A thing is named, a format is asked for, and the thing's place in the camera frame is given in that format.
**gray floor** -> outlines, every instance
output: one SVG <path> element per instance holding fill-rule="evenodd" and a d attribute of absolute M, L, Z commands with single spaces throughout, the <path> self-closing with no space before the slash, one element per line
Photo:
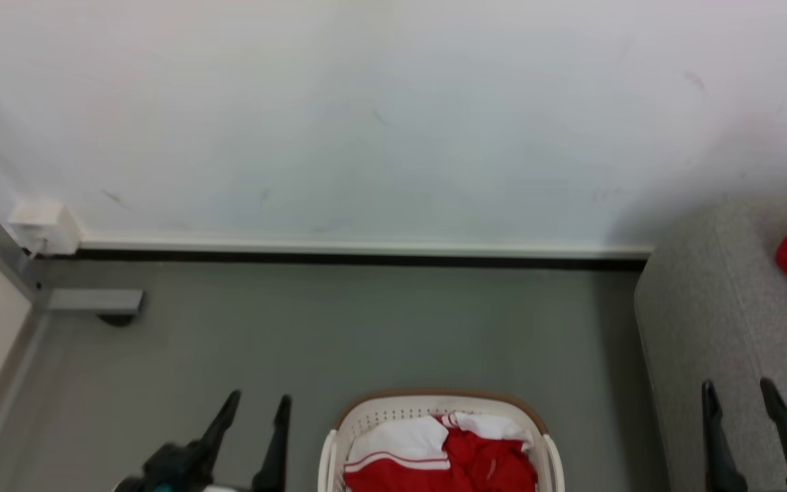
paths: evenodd
<path fill-rule="evenodd" d="M 631 272 L 54 262 L 62 286 L 149 290 L 140 320 L 50 323 L 0 440 L 0 491 L 107 492 L 244 392 L 216 477 L 249 484 L 293 395 L 288 490 L 316 489 L 324 438 L 374 390 L 518 396 L 568 490 L 667 489 Z"/>

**laundry basket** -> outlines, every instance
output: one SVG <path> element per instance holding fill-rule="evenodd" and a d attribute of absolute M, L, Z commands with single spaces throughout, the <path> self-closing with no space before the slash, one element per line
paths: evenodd
<path fill-rule="evenodd" d="M 318 492 L 344 492 L 344 462 L 354 439 L 385 420 L 443 415 L 453 411 L 509 417 L 534 436 L 527 452 L 538 473 L 537 492 L 565 492 L 563 467 L 555 442 L 536 412 L 515 398 L 450 389 L 397 390 L 360 398 L 344 410 L 321 452 Z"/>

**black baseboard trim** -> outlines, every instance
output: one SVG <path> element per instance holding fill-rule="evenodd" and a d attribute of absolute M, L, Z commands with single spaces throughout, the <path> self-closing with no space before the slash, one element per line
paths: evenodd
<path fill-rule="evenodd" d="M 307 253 L 228 253 L 213 251 L 144 251 L 79 249 L 71 256 L 47 260 L 118 262 L 250 262 L 251 264 L 340 264 L 374 266 L 424 266 L 451 268 L 511 268 L 544 270 L 642 271 L 645 260 L 584 258 L 485 258 L 484 256 L 333 255 Z"/>

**white outlet box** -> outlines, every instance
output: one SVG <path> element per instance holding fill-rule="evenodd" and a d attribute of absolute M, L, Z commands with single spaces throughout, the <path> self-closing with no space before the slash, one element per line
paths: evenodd
<path fill-rule="evenodd" d="M 46 255 L 74 255 L 81 245 L 81 230 L 59 200 L 23 200 L 8 219 L 15 233 Z"/>

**baseboard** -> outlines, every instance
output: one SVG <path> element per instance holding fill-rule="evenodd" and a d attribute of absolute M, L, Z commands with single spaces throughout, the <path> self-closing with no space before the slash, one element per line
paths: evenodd
<path fill-rule="evenodd" d="M 88 234 L 76 255 L 56 258 L 641 270 L 650 252 L 652 248 L 648 246 L 585 248 L 562 244 L 274 242 Z"/>
<path fill-rule="evenodd" d="M 306 255 L 477 256 L 478 258 L 564 258 L 644 260 L 652 246 L 583 246 L 565 243 L 375 243 L 259 241 L 226 237 L 105 236 L 84 234 L 81 249 L 288 253 Z"/>

